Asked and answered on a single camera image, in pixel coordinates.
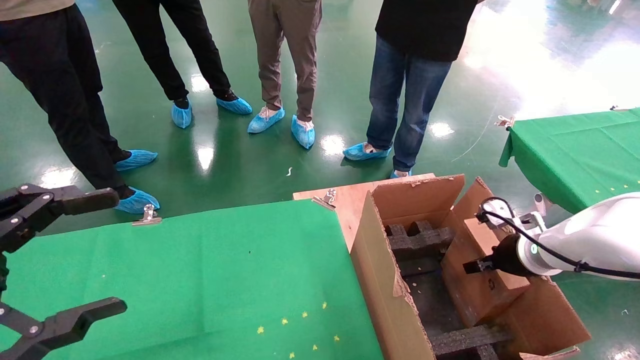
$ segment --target epoxy floor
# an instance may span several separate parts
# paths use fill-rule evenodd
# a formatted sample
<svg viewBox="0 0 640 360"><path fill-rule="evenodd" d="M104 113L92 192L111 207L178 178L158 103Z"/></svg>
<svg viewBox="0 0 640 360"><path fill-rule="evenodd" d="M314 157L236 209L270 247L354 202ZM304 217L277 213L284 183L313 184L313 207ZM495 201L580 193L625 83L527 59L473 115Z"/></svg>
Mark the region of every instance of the epoxy floor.
<svg viewBox="0 0 640 360"><path fill-rule="evenodd" d="M252 28L244 1L202 0L236 93L262 106ZM316 145L304 151L291 137L295 73L283 52L283 99L289 116L269 131L246 133L251 119L218 111L191 51L164 16L174 62L191 92L195 123L170 119L171 103L143 61L124 21L108 0L78 0L92 31L113 134L130 149L159 153L127 182L155 195L161 216L291 199L301 190L386 178L391 158L354 164L342 150L365 140L374 25L381 0L324 0L318 35ZM481 176L519 211L536 190L512 164L498 167L507 137L498 115L531 119L640 104L640 1L487 0L479 5L465 47L435 109L415 174ZM90 189L62 153L46 116L0 66L0 189L21 183L76 184ZM554 210L558 222L567 214ZM138 218L116 211L62 218L48 233ZM176 239L175 246L180 246ZM638 359L640 286L588 275L555 280L594 340L577 359Z"/></svg>

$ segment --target shoe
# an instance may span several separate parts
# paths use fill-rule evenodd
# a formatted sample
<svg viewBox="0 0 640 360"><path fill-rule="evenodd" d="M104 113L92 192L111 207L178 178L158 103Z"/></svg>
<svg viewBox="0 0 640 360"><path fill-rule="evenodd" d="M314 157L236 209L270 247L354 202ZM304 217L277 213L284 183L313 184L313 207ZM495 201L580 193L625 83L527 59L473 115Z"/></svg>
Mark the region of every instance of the shoe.
<svg viewBox="0 0 640 360"><path fill-rule="evenodd" d="M391 176L389 177L389 179L397 179L399 177L407 177L407 176L411 176L411 170L409 170L408 172L393 170L391 172Z"/></svg>
<svg viewBox="0 0 640 360"><path fill-rule="evenodd" d="M262 108L262 111L256 115L249 123L247 133L257 134L269 129L273 124L284 118L284 109L278 111L270 110L266 106Z"/></svg>
<svg viewBox="0 0 640 360"><path fill-rule="evenodd" d="M220 99L216 99L216 103L219 107L225 108L232 113L236 113L239 115L249 115L253 112L251 105L248 102L242 100L241 98L237 98L233 101L223 101Z"/></svg>
<svg viewBox="0 0 640 360"><path fill-rule="evenodd" d="M127 150L131 153L131 156L122 161L116 163L116 170L124 171L132 168L143 167L153 162L157 157L157 152L150 152L146 150Z"/></svg>
<svg viewBox="0 0 640 360"><path fill-rule="evenodd" d="M314 129L313 123L310 122L307 126L300 124L298 116L296 115L293 115L293 119L291 119L291 132L300 145L307 150L316 142L316 130Z"/></svg>
<svg viewBox="0 0 640 360"><path fill-rule="evenodd" d="M186 129L189 125L191 125L191 118L193 116L193 112L191 111L191 101L189 101L189 108L180 109L175 104L171 108L171 118L173 119L173 123L181 128Z"/></svg>
<svg viewBox="0 0 640 360"><path fill-rule="evenodd" d="M360 161L360 160L368 160L368 159L378 159L378 158L386 158L389 156L391 152L391 148L387 150L373 151L367 152L365 148L372 148L368 143L363 142L358 145L354 145L342 153L344 157L349 160Z"/></svg>
<svg viewBox="0 0 640 360"><path fill-rule="evenodd" d="M114 209L125 211L130 214L144 214L146 205L153 205L156 209L160 208L160 203L156 200L155 197L145 193L142 190L138 190L132 187L129 187L134 191L134 194L126 199L120 200L118 206Z"/></svg>

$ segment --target table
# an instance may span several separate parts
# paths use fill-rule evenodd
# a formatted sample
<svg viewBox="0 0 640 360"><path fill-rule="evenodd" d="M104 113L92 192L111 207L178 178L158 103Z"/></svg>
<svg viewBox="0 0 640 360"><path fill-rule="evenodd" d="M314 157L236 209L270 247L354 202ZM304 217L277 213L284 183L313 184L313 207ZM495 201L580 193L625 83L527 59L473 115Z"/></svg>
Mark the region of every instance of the table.
<svg viewBox="0 0 640 360"><path fill-rule="evenodd" d="M517 121L500 166L511 157L551 202L577 213L640 191L640 108Z"/></svg>
<svg viewBox="0 0 640 360"><path fill-rule="evenodd" d="M3 301L43 320L120 297L48 360L382 360L336 214L311 200L31 240ZM0 349L17 335L0 327Z"/></svg>

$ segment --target black shirt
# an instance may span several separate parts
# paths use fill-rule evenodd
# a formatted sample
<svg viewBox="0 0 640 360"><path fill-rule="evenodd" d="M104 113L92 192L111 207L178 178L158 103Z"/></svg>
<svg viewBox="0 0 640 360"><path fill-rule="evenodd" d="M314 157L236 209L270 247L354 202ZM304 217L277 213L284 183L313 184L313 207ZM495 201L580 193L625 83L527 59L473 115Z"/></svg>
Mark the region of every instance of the black shirt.
<svg viewBox="0 0 640 360"><path fill-rule="evenodd" d="M397 50L431 61L454 61L478 0L384 0L376 31Z"/></svg>

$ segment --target black pants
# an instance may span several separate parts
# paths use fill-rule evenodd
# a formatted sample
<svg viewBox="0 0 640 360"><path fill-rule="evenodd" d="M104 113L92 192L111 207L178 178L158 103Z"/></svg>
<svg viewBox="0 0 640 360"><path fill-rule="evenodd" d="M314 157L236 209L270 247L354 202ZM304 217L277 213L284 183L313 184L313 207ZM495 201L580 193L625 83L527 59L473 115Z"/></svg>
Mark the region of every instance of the black pants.
<svg viewBox="0 0 640 360"><path fill-rule="evenodd" d="M0 60L49 115L51 129L76 168L96 189L123 186L113 165L122 150L109 132L98 94L100 70L80 9L73 5L1 21L0 48Z"/></svg>
<svg viewBox="0 0 640 360"><path fill-rule="evenodd" d="M231 84L222 68L220 52L209 32L200 0L113 0L113 3L169 100L182 99L189 92L169 54L160 4L187 41L213 94L224 98L230 92Z"/></svg>

